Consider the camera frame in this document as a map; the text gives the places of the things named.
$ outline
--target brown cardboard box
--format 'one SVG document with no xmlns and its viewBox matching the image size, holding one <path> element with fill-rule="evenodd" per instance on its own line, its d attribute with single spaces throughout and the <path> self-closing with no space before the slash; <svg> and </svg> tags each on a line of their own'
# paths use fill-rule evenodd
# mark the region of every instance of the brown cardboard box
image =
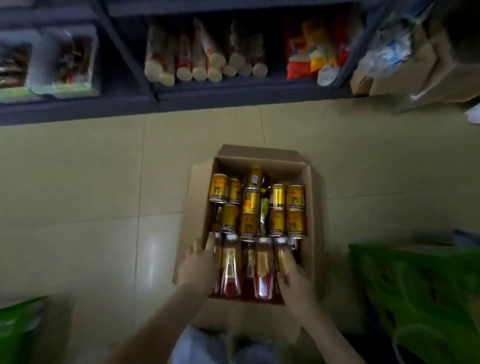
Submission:
<svg viewBox="0 0 480 364">
<path fill-rule="evenodd" d="M 350 80 L 354 95 L 412 95 L 418 92 L 435 64 L 436 55 L 422 25 L 413 28 L 413 56 L 389 77 L 370 77 L 361 65 Z"/>
<path fill-rule="evenodd" d="M 212 209 L 208 191 L 213 173 L 246 175 L 251 167 L 260 167 L 274 180 L 292 181 L 305 186 L 305 214 L 307 237 L 302 239 L 300 264 L 308 277 L 314 280 L 314 244 L 322 242 L 321 231 L 314 225 L 312 171 L 303 157 L 293 150 L 269 149 L 246 146 L 223 145 L 216 158 L 192 168 L 190 185 L 185 200 L 183 222 L 177 248 L 175 272 L 192 242 L 208 235 L 208 222 Z M 255 339 L 286 340 L 294 342 L 301 326 L 282 304 L 240 302 L 210 298 L 194 324 L 201 328 L 220 331 L 230 330 Z"/>
<path fill-rule="evenodd" d="M 437 22 L 433 23 L 430 30 L 430 42 L 438 55 L 438 61 L 422 89 L 410 97 L 410 105 L 464 102 L 480 95 L 480 63 L 455 61 L 446 30 L 439 27 Z"/>
</svg>

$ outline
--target pants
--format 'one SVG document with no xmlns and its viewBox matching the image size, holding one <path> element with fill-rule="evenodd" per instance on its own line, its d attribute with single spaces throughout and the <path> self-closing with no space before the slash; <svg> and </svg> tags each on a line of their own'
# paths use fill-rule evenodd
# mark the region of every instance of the pants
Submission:
<svg viewBox="0 0 480 364">
<path fill-rule="evenodd" d="M 189 326 L 177 341 L 171 359 L 172 364 L 228 364 L 227 346 L 219 336 Z M 260 343 L 239 350 L 233 359 L 235 364 L 280 364 Z"/>
</svg>

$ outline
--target tile floor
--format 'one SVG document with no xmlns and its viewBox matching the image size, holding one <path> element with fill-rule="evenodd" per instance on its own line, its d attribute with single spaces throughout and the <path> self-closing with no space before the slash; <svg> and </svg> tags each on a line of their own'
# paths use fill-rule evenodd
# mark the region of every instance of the tile floor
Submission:
<svg viewBox="0 0 480 364">
<path fill-rule="evenodd" d="M 66 294 L 69 357 L 118 342 L 173 292 L 193 164 L 223 143 L 296 149 L 321 175 L 324 309 L 361 330 L 347 244 L 478 230 L 480 128 L 367 98 L 0 128 L 0 298 Z"/>
</svg>

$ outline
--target person's left hand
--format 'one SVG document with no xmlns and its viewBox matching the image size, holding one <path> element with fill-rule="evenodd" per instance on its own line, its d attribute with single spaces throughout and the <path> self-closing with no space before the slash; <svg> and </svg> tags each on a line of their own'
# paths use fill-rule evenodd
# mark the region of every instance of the person's left hand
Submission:
<svg viewBox="0 0 480 364">
<path fill-rule="evenodd" d="M 208 235 L 205 250 L 202 241 L 197 240 L 187 249 L 185 260 L 178 270 L 178 284 L 189 285 L 197 294 L 207 297 L 215 286 L 218 278 L 218 262 L 213 251 L 215 233 Z"/>
</svg>

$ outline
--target yellow package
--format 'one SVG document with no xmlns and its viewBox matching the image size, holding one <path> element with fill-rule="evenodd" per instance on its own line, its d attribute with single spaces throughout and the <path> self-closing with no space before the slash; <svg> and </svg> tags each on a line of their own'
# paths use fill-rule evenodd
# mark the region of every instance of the yellow package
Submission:
<svg viewBox="0 0 480 364">
<path fill-rule="evenodd" d="M 301 27 L 309 50 L 310 71 L 317 72 L 327 64 L 336 67 L 335 48 L 328 37 L 323 20 L 311 19 L 303 22 Z"/>
</svg>

